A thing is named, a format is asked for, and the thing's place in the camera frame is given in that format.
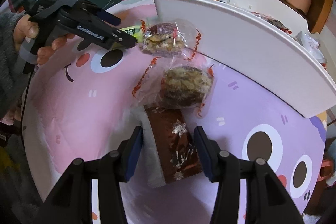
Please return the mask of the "person's left hand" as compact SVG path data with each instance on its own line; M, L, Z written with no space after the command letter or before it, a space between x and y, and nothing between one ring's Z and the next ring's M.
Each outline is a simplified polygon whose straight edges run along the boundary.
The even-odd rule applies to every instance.
M13 41L17 52L19 52L25 39L35 39L38 36L38 24L29 21L29 18L29 15L21 17L14 28ZM74 37L74 34L66 34L56 38L51 46L40 48L37 53L37 64L44 65L59 48L66 44L68 39L73 39Z

